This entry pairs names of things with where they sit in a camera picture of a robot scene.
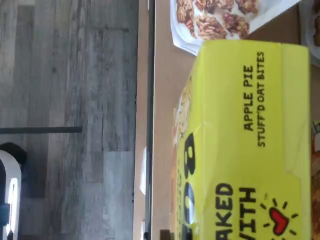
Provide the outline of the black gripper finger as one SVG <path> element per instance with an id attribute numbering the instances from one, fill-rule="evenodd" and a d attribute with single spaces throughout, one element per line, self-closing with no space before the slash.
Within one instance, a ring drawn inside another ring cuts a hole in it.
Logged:
<path id="1" fill-rule="evenodd" d="M 159 231 L 160 240 L 175 240 L 175 235 L 169 229 L 161 229 Z"/>

